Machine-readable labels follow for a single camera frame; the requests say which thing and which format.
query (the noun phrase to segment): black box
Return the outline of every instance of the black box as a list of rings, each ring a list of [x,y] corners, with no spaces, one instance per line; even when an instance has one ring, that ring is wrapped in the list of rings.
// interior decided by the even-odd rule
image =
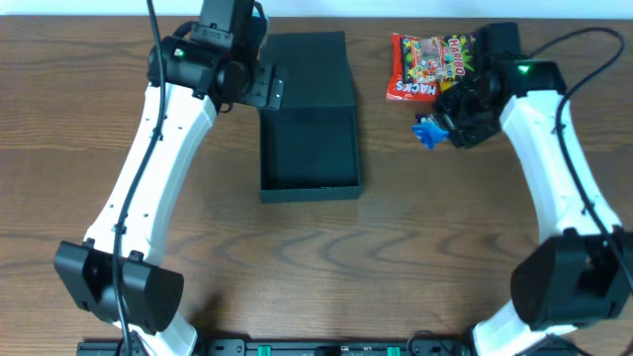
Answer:
[[[264,203],[360,196],[356,102],[345,34],[273,35],[261,61],[287,73],[279,110],[261,110]]]

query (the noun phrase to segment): green connector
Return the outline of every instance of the green connector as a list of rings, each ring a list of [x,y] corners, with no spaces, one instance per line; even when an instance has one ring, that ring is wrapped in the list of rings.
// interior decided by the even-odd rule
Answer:
[[[272,351],[273,348],[270,346],[259,346],[257,347],[257,356],[270,356],[270,354],[272,354]]]
[[[400,356],[400,347],[388,347],[387,356]]]

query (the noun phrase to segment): green led light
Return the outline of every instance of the green led light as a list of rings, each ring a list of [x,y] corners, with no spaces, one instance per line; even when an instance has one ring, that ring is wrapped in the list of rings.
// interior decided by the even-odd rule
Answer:
[[[521,74],[527,74],[527,72],[530,70],[530,66],[529,65],[519,65],[518,66],[518,71],[521,72]]]

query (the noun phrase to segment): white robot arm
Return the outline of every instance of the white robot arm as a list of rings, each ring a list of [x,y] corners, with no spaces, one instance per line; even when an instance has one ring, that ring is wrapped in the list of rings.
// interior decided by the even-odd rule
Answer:
[[[567,228],[575,228],[579,235],[600,234],[595,222],[584,213],[585,204],[563,159],[558,138],[553,133],[556,109],[562,99],[563,96],[556,90],[530,91],[522,98],[512,96],[500,117],[501,129],[512,143],[523,167],[536,209],[541,243],[551,236],[563,235]],[[596,212],[605,225],[621,225],[591,175],[574,132],[569,102],[562,118],[565,142]],[[574,330],[576,327],[573,325],[555,325],[546,330],[532,331],[510,301],[492,318],[480,322],[473,331],[473,337],[479,355],[503,356],[519,354],[548,334],[560,335]]]
[[[159,266],[165,255],[165,240],[171,213],[180,193],[189,164],[206,133],[216,119],[217,111],[209,96],[198,99],[193,90],[167,84],[166,117],[159,139],[145,172],[136,188],[126,218],[126,234],[122,255],[142,253],[143,262]],[[92,239],[93,247],[112,253],[121,206],[138,171],[158,118],[160,88],[149,85],[135,140],[123,166],[119,180],[97,220],[88,228],[84,241]],[[151,355],[190,355],[196,344],[196,330],[177,313],[169,326],[155,335],[131,325]]]

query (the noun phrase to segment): black mount bracket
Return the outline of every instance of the black mount bracket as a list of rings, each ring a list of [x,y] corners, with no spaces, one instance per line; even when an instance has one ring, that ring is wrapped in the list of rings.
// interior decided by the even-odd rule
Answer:
[[[633,233],[619,229],[613,239],[633,268]],[[624,272],[601,235],[563,236],[543,242],[512,273],[514,307],[532,330],[552,325],[587,327],[615,318],[629,297]]]
[[[198,22],[185,24],[161,41],[166,82],[208,95],[219,111],[233,103],[279,109],[286,75],[257,60],[267,31],[266,19],[253,17],[253,0],[205,0]],[[191,38],[185,40],[187,33]],[[160,71],[154,47],[147,59],[147,78],[158,86]]]
[[[145,333],[162,331],[176,315],[185,280],[179,273],[144,263],[139,253],[123,259],[123,296],[131,324]],[[100,320],[119,320],[112,283],[112,254],[63,241],[54,267],[77,306]]]

